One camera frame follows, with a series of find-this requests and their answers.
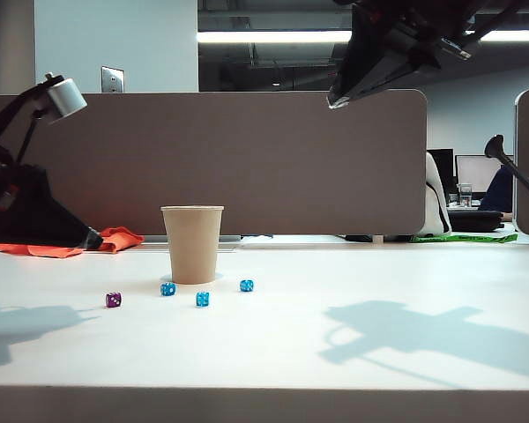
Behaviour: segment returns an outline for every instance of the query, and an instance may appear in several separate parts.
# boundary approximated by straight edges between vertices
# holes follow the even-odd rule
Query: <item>paper cup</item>
[[[223,206],[161,207],[167,230],[172,279],[176,284],[215,280]]]

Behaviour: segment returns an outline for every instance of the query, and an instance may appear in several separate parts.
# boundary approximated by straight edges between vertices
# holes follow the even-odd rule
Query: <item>black bag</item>
[[[502,213],[489,210],[449,210],[454,232],[493,232],[502,225]]]

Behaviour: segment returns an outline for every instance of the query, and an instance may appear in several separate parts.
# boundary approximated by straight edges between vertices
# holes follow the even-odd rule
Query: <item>blue die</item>
[[[169,297],[170,295],[174,295],[176,292],[176,285],[172,282],[165,282],[160,286],[160,294],[164,297]]]
[[[254,286],[255,284],[251,279],[244,279],[241,281],[241,284],[239,284],[239,287],[244,293],[249,293],[252,291]]]
[[[198,307],[208,307],[210,305],[210,293],[197,293],[196,294],[196,305]]]

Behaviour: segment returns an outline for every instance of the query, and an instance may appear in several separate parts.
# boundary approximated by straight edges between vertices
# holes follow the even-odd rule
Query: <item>purple die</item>
[[[122,305],[122,293],[107,293],[106,307],[120,307]]]

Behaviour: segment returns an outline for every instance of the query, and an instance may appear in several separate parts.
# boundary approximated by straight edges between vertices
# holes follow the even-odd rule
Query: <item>black device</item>
[[[506,1],[503,11],[473,27],[473,16],[488,1],[334,1],[353,4],[353,32],[327,95],[331,108],[388,88],[415,88],[417,75],[438,74],[446,56],[469,60],[481,37],[524,4],[524,0]]]
[[[46,77],[0,112],[1,136],[27,102],[32,100],[35,105],[17,158],[0,146],[0,243],[97,249],[101,236],[52,197],[45,169],[22,164],[40,119],[55,122],[86,106],[72,79]]]
[[[438,148],[427,150],[433,157],[439,172],[439,178],[443,185],[445,195],[456,192],[455,176],[453,173],[453,150],[452,148]]]

